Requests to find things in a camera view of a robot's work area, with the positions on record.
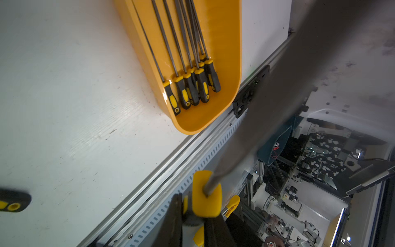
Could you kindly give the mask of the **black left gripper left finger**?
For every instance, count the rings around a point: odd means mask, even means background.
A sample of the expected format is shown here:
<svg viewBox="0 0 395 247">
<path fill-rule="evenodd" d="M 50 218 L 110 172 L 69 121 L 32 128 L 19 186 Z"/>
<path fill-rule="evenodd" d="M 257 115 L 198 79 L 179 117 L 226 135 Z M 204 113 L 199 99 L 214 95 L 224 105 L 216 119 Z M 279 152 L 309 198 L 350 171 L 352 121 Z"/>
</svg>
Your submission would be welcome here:
<svg viewBox="0 0 395 247">
<path fill-rule="evenodd" d="M 165 214 L 164 221 L 159 229 L 158 235 L 152 244 L 153 247 L 181 247 L 183 242 L 182 194 L 174 194 Z"/>
</svg>

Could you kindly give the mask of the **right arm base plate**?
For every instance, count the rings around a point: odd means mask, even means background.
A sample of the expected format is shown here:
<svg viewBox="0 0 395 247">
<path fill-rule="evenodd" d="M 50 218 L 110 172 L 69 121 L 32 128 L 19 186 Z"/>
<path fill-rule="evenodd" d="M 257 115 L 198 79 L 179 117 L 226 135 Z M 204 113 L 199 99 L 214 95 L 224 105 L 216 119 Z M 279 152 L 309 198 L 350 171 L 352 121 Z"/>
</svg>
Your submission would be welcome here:
<svg viewBox="0 0 395 247">
<path fill-rule="evenodd" d="M 239 118 L 249 107 L 254 98 L 257 87 L 265 81 L 270 74 L 271 67 L 266 65 L 251 79 L 235 97 L 232 108 L 236 118 Z"/>
</svg>

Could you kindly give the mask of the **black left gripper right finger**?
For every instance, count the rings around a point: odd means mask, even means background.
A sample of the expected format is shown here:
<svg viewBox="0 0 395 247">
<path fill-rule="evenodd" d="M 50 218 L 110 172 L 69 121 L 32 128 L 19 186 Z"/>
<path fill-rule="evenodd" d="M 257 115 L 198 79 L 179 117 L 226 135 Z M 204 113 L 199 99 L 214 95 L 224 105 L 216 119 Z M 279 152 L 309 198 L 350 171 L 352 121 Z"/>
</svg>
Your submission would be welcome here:
<svg viewBox="0 0 395 247">
<path fill-rule="evenodd" d="M 236 247 L 236 243 L 222 217 L 204 220 L 205 247 Z"/>
</svg>

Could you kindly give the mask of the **file tool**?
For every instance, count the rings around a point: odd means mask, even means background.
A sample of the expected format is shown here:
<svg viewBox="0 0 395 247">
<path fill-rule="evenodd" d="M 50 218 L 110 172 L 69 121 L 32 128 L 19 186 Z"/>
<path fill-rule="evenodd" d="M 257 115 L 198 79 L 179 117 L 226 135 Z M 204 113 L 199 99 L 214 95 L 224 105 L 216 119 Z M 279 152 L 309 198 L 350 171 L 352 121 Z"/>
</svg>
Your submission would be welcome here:
<svg viewBox="0 0 395 247">
<path fill-rule="evenodd" d="M 184 29 L 186 29 L 186 32 L 187 32 L 187 28 L 185 26 L 185 22 L 184 22 L 184 19 L 183 19 L 183 14 L 181 12 L 180 1 L 175 1 L 175 3 L 176 3 L 176 7 L 177 7 L 178 12 L 180 12 L 180 14 L 181 14 L 181 22 L 182 22 L 181 26 Z M 189 41 L 187 41 L 186 43 L 188 45 L 187 51 L 188 52 L 190 52 L 190 50 L 192 51 Z M 195 63 L 191 62 L 191 66 L 190 67 L 193 70 L 194 70 L 194 65 L 195 65 Z M 207 87 L 207 83 L 206 83 L 206 76 L 205 76 L 203 68 L 200 67 L 200 65 L 199 65 L 199 69 L 194 74 L 195 74 L 195 77 L 196 77 L 196 86 L 195 87 L 196 87 L 196 90 L 199 92 L 200 100 L 203 103 L 207 103 L 207 102 L 209 102 L 209 93 L 208 93 L 208 87 Z"/>
<path fill-rule="evenodd" d="M 193 213 L 215 218 L 222 209 L 221 180 L 257 151 L 301 106 L 313 79 L 379 1 L 316 1 L 289 43 L 267 83 L 251 102 L 240 127 L 225 144 L 213 172 L 194 175 Z"/>
<path fill-rule="evenodd" d="M 1 212 L 19 213 L 25 210 L 32 201 L 26 192 L 1 188 Z"/>
<path fill-rule="evenodd" d="M 157 62 L 157 60 L 156 60 L 154 51 L 153 51 L 153 49 L 152 49 L 152 47 L 151 47 L 151 44 L 150 44 L 150 42 L 149 42 L 148 36 L 147 36 L 147 34 L 146 34 L 146 32 L 145 32 L 143 23 L 142 23 L 142 21 L 141 21 L 141 19 L 140 19 L 140 16 L 139 16 L 139 14 L 138 14 L 137 8 L 136 8 L 136 6 L 135 6 L 135 4 L 134 4 L 134 1 L 132 1 L 132 4 L 133 4 L 133 7 L 134 7 L 134 10 L 136 11 L 136 14 L 137 14 L 139 23 L 140 23 L 141 28 L 142 28 L 142 30 L 143 30 L 145 39 L 146 39 L 146 41 L 147 41 L 147 43 L 148 43 L 148 46 L 149 46 L 151 55 L 152 55 L 153 60 L 154 60 L 154 63 L 155 63 L 155 66 L 156 66 L 156 68 L 157 68 L 157 70 L 158 70 L 160 79 L 161 79 L 161 81 L 162 81 L 162 84 L 163 84 L 163 87 L 164 87 L 164 90 L 165 90 L 165 95 L 166 95 L 167 101 L 168 101 L 168 103 L 171 105 L 171 108 L 172 108 L 172 110 L 173 110 L 173 113 L 175 114 L 175 116 L 177 116 L 177 115 L 179 115 L 179 114 L 181 113 L 181 109 L 180 109 L 179 103 L 178 103 L 178 101 L 177 101 L 177 99 L 176 99 L 176 97 L 175 97 L 175 95 L 173 94 L 173 91 L 172 91 L 172 89 L 171 89 L 170 80 L 165 80 L 165 79 L 164 79 L 163 74 L 162 74 L 162 72 L 161 72 L 161 70 L 160 70 L 159 64 L 158 64 L 158 62 Z"/>
</svg>

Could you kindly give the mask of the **file tool moved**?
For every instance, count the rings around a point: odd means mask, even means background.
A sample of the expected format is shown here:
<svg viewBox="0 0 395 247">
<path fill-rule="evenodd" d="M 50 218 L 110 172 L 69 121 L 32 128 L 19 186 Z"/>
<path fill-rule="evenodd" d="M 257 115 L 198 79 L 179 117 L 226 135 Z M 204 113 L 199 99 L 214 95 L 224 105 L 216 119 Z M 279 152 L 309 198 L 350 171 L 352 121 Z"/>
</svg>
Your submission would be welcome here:
<svg viewBox="0 0 395 247">
<path fill-rule="evenodd" d="M 163 27 L 163 23 L 162 23 L 161 18 L 160 18 L 160 14 L 159 14 L 156 2 L 155 2 L 155 0 L 152 0 L 151 2 L 152 2 L 152 5 L 153 5 L 153 9 L 154 9 L 154 12 L 155 12 L 155 15 L 156 15 L 159 27 L 160 27 L 160 31 L 161 31 L 163 40 L 164 40 L 165 45 L 166 45 L 166 49 L 167 49 L 169 58 L 170 58 L 171 63 L 172 63 L 172 67 L 173 67 L 174 73 L 175 73 L 175 77 L 173 79 L 173 82 L 175 83 L 175 86 L 176 86 L 176 88 L 178 90 L 178 95 L 179 95 L 179 100 L 180 100 L 181 106 L 184 109 L 187 110 L 187 109 L 190 108 L 191 103 L 190 103 L 189 96 L 187 94 L 186 87 L 185 87 L 185 84 L 184 84 L 184 78 L 179 75 L 179 72 L 178 72 L 177 67 L 175 65 L 175 61 L 173 59 L 172 51 L 171 51 L 171 48 L 169 46 L 169 42 L 168 42 L 168 39 L 167 39 L 167 36 L 166 36 L 166 32 L 165 32 L 164 27 Z"/>
<path fill-rule="evenodd" d="M 194 86 L 193 86 L 192 75 L 190 74 L 190 72 L 187 71 L 187 68 L 185 66 L 183 54 L 181 51 L 181 46 L 180 46 L 179 39 L 178 39 L 176 30 L 175 30 L 175 26 L 174 26 L 174 23 L 172 20 L 172 16 L 170 13 L 168 3 L 167 3 L 167 1 L 163 1 L 163 3 L 164 3 L 165 11 L 167 14 L 167 18 L 168 18 L 168 21 L 170 24 L 170 28 L 172 31 L 173 39 L 174 39 L 175 45 L 178 49 L 180 61 L 181 61 L 183 71 L 184 71 L 184 74 L 183 74 L 183 79 L 184 79 L 184 84 L 185 84 L 184 88 L 185 88 L 186 93 L 188 95 L 189 103 L 193 106 L 197 106 L 199 104 L 199 94 L 196 91 L 196 88 L 194 88 Z"/>
<path fill-rule="evenodd" d="M 181 5 L 181 12 L 183 14 L 183 19 L 184 19 L 184 22 L 185 22 L 185 26 L 187 28 L 187 33 L 188 33 L 188 37 L 189 37 L 189 43 L 190 43 L 190 46 L 191 46 L 191 49 L 192 49 L 192 52 L 193 52 L 193 56 L 194 56 L 194 62 L 195 62 L 194 73 L 196 73 L 196 71 L 199 69 L 199 65 L 198 65 L 197 56 L 196 56 L 196 53 L 195 53 L 195 46 L 194 46 L 194 42 L 193 42 L 194 40 L 193 40 L 193 37 L 192 37 L 192 32 L 191 32 L 191 29 L 190 29 L 190 26 L 189 26 L 187 13 L 185 11 L 184 3 L 183 3 L 182 0 L 180 0 L 180 5 Z"/>
<path fill-rule="evenodd" d="M 186 1 L 191 20 L 191 26 L 194 32 L 194 43 L 197 48 L 198 62 L 202 65 L 206 76 L 208 77 L 208 85 L 216 93 L 220 92 L 221 85 L 214 67 L 214 60 L 207 54 L 203 33 L 198 19 L 197 11 L 193 1 Z"/>
</svg>

